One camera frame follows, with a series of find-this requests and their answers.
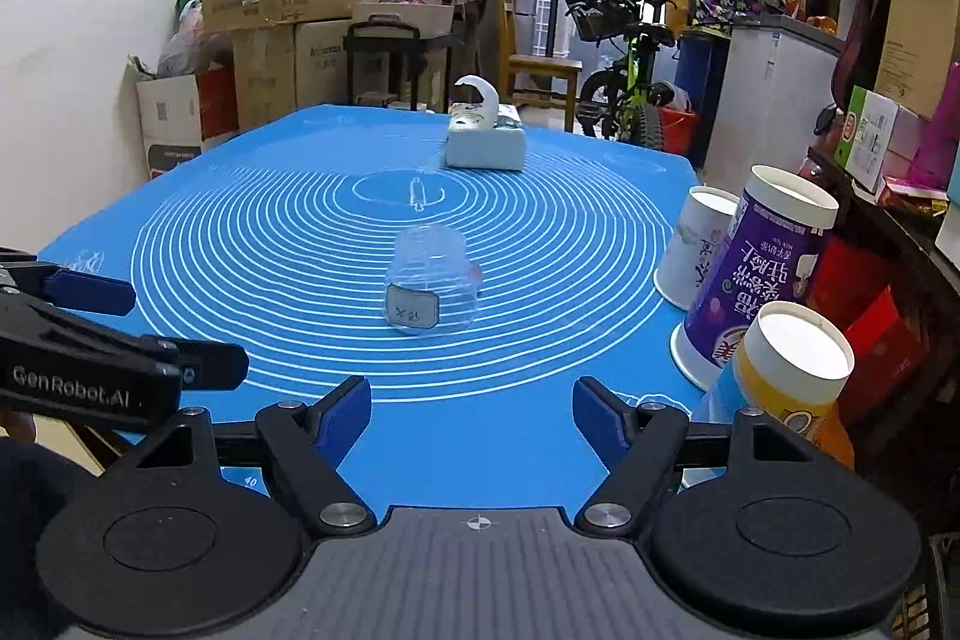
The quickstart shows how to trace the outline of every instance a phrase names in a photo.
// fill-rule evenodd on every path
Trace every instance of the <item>magenta bag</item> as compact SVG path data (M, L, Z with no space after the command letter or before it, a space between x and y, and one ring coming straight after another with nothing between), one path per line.
M911 183L925 188L947 189L960 143L960 63L950 67L944 95L933 119L923 129L920 149L907 170Z

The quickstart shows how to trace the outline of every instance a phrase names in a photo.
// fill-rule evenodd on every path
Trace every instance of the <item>bicycle seat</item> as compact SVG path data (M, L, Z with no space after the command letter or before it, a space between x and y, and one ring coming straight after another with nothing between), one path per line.
M675 47L677 40L666 25L661 23L630 23L626 28L628 37L646 36L664 47Z

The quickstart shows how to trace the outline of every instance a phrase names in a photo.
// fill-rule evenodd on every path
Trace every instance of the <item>blue table mat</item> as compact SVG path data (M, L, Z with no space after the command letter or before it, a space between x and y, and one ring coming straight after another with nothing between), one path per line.
M415 506L563 506L606 470L573 424L592 375L635 404L689 410L701 392L668 340L682 313L653 273L696 179L683 158L537 128L527 169L445 170L448 118L359 107L297 112L176 167L41 254L129 280L136 309L93 316L128 333L242 344L248 380L186 392L215 421L373 385L373 418L340 468L383 514ZM392 242L440 223L483 269L457 335L382 319ZM262 489L256 471L232 480Z

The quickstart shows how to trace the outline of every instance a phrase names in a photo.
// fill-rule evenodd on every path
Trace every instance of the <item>upside-down clear cup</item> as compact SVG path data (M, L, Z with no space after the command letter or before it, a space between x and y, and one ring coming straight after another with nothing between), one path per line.
M383 314L409 335L456 333L477 315L479 286L463 234L438 225L405 229L387 269Z

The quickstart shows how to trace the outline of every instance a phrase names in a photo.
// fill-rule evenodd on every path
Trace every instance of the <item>red bucket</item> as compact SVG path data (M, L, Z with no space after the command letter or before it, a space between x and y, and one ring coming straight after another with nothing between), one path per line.
M661 128L664 130L664 152L674 155L686 155L693 140L693 129L697 125L697 116L693 112L679 112L675 109L659 110Z

